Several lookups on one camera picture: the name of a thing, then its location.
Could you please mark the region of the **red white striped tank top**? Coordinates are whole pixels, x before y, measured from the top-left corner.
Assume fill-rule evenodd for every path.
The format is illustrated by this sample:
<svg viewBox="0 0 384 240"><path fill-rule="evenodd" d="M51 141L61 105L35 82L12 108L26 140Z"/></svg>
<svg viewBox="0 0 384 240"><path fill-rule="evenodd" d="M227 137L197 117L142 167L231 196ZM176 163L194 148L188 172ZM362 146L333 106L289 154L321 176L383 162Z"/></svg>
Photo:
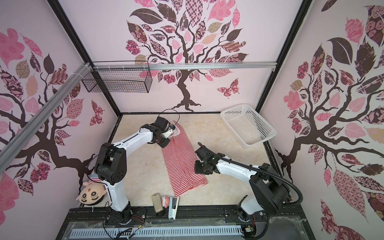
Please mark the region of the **red white striped tank top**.
<svg viewBox="0 0 384 240"><path fill-rule="evenodd" d="M175 121L177 134L171 135L170 142L162 149L165 165L175 197L208 184L204 175L195 173L195 162L198 160L195 150L184 130Z"/></svg>

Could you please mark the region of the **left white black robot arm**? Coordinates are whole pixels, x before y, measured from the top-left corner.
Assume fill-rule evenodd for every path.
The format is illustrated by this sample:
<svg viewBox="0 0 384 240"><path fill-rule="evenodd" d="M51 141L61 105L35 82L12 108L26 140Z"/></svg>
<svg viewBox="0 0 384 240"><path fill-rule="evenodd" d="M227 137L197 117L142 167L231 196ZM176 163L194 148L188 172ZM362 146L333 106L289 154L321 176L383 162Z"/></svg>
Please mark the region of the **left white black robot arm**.
<svg viewBox="0 0 384 240"><path fill-rule="evenodd" d="M127 224L132 218L130 201L126 197L122 182L128 169L127 157L146 144L157 144L165 148L175 129L174 124L165 118L157 117L154 123L141 126L139 131L131 136L119 142L105 143L101 146L95 173L106 184L111 200L112 220Z"/></svg>

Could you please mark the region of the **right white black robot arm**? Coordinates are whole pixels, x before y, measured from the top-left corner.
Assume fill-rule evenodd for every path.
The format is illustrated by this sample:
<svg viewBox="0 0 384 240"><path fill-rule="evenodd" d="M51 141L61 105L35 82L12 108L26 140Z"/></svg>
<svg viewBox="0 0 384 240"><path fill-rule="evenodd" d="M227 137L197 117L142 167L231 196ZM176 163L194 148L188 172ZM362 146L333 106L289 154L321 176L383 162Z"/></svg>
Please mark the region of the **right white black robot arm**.
<svg viewBox="0 0 384 240"><path fill-rule="evenodd" d="M269 164L246 165L221 153L214 153L202 143L196 151L194 171L198 175L222 174L249 185L252 196L246 195L236 207L236 215L248 222L255 213L276 214L282 206L300 205L302 192L293 183L278 175Z"/></svg>

